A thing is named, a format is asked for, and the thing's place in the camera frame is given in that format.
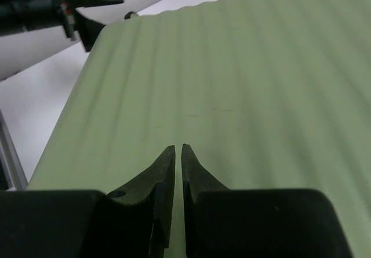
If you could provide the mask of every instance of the green cardboard sheet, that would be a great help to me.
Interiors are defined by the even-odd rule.
[[[229,188],[316,188],[371,257],[371,0],[220,0],[107,26],[30,190],[109,192],[176,145]]]

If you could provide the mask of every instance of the metal frame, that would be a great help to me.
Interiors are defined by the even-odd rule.
[[[19,161],[4,117],[0,111],[0,164],[8,182],[8,191],[25,190],[27,179]]]

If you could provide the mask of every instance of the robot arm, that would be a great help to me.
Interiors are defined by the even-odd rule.
[[[105,25],[85,18],[76,8],[120,3],[123,0],[0,0],[0,36],[63,26],[73,41],[78,31],[89,52]]]

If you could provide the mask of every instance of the white wall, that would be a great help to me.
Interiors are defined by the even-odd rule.
[[[160,0],[125,0],[124,4],[83,9],[92,19],[110,23],[123,19],[131,11],[140,11]],[[64,35],[62,27],[0,38],[0,80],[40,62],[73,45]]]

